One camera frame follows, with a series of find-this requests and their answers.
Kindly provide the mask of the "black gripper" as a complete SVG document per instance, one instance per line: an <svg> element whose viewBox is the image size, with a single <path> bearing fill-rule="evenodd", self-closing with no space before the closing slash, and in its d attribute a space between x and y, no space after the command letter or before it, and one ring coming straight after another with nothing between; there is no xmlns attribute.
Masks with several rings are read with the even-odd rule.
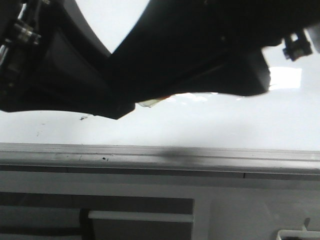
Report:
<svg viewBox="0 0 320 240"><path fill-rule="evenodd" d="M119 119L133 103L111 98L110 52L74 0L0 3L0 109L67 111Z"/></svg>

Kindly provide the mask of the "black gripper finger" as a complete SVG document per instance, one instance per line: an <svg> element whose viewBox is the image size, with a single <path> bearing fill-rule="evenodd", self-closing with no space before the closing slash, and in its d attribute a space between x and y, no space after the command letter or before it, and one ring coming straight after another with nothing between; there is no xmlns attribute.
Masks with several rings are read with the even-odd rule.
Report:
<svg viewBox="0 0 320 240"><path fill-rule="evenodd" d="M107 63L112 96L254 96L270 85L262 49L320 21L317 0L151 0Z"/></svg>

